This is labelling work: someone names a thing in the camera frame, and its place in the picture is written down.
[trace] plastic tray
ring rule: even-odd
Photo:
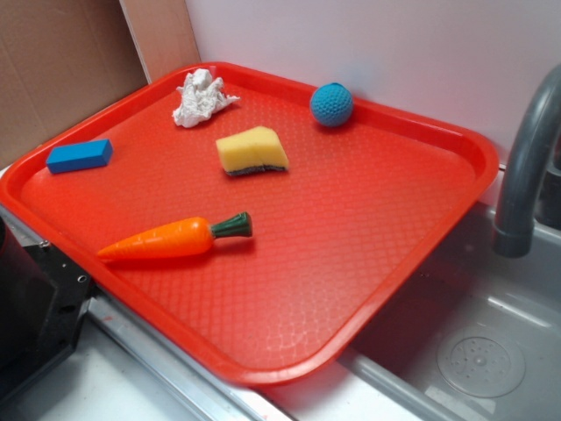
[[[191,129],[172,111],[208,68],[241,100]],[[287,382],[334,359],[493,181],[490,143],[356,99],[337,129],[310,115],[314,87],[226,63],[184,68],[15,163],[0,200],[96,282],[223,378]],[[224,173],[215,140],[264,125],[286,173]],[[109,138],[108,167],[52,175],[54,146]],[[181,259],[104,264],[103,246],[168,222],[252,215],[252,239]]]

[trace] sponge scouring pad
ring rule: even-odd
[[[228,175],[288,170],[288,157],[277,133],[263,126],[217,140],[220,162]]]

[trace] tissue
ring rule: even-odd
[[[223,87],[222,77],[212,81],[207,69],[199,68],[193,74],[189,73],[183,87],[177,88],[181,92],[181,105],[173,112],[175,123],[194,127],[239,99],[239,96],[223,94]]]

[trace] gray faucet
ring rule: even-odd
[[[529,252],[538,222],[561,229],[561,64],[543,79],[508,157],[493,228],[505,257]]]

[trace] gray sink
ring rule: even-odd
[[[506,259],[491,225],[476,205],[352,348],[428,418],[557,421],[561,237],[538,226],[530,254]]]

